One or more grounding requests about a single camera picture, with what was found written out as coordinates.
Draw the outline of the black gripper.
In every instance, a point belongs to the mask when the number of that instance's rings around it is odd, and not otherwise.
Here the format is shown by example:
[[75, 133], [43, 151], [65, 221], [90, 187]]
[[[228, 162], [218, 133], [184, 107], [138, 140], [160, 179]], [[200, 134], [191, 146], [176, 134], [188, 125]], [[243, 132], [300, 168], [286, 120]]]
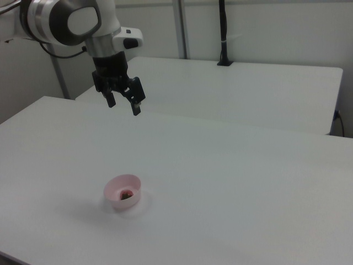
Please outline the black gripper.
[[141, 102], [146, 98], [141, 81], [138, 77], [127, 75], [127, 59], [124, 52], [109, 57], [93, 58], [95, 71], [92, 73], [94, 85], [101, 92], [109, 108], [116, 105], [112, 91], [121, 93], [131, 104], [134, 116], [141, 112]]

